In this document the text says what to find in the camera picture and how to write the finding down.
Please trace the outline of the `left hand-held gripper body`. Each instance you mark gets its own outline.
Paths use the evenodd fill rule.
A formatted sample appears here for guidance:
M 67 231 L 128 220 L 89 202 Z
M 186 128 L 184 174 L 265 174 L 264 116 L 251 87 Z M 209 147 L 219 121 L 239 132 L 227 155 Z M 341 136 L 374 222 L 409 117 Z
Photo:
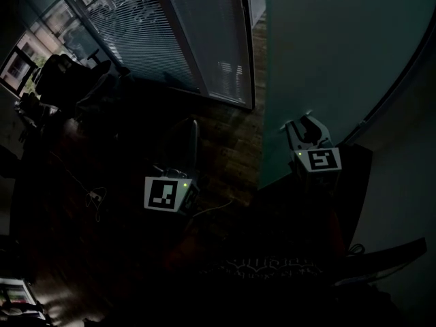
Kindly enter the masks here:
M 161 176 L 146 176 L 144 208 L 154 211 L 192 215 L 200 190 L 196 181 L 180 170 L 161 170 Z

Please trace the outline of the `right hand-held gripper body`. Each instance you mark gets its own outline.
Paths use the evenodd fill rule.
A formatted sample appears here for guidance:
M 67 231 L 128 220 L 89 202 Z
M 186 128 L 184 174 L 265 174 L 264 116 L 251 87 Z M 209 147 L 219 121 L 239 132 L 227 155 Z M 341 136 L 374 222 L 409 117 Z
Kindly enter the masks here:
M 329 138 L 321 139 L 319 144 L 290 145 L 290 169 L 300 182 L 304 191 L 332 191 L 338 183 L 342 171 L 340 152 L 331 144 Z

